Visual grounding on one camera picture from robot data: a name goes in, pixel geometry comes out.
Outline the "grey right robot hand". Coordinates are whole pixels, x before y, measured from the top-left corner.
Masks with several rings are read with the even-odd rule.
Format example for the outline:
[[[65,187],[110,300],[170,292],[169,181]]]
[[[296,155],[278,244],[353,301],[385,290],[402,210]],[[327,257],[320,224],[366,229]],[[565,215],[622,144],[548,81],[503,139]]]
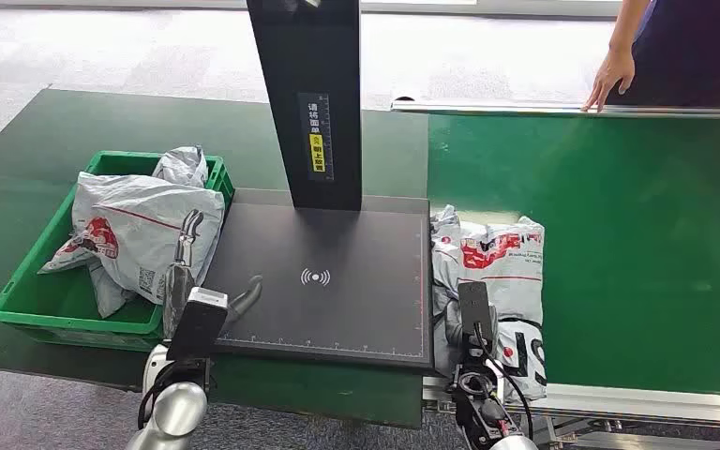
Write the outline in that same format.
[[[494,306],[488,306],[492,330],[492,355],[495,362],[501,363],[500,327],[498,325],[498,311]],[[449,300],[440,317],[435,316],[434,323],[434,358],[435,369],[446,378],[452,378],[456,365],[461,356],[461,314],[458,300]],[[502,380],[502,388],[499,394],[503,394],[503,400],[508,400],[513,394],[513,388],[504,376],[496,372],[496,377]]]

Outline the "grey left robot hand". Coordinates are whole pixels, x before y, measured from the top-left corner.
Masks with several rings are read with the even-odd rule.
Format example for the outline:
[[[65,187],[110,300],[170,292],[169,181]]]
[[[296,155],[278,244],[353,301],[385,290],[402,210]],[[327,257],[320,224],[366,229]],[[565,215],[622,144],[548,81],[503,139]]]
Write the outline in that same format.
[[[178,236],[173,263],[167,273],[163,309],[164,339],[145,364],[140,411],[149,414],[153,402],[166,387],[193,382],[203,390],[211,384],[210,356],[218,338],[227,332],[260,299],[263,277],[250,278],[247,290],[234,299],[224,292],[195,285],[191,273],[193,244],[203,212],[191,210],[184,218]]]

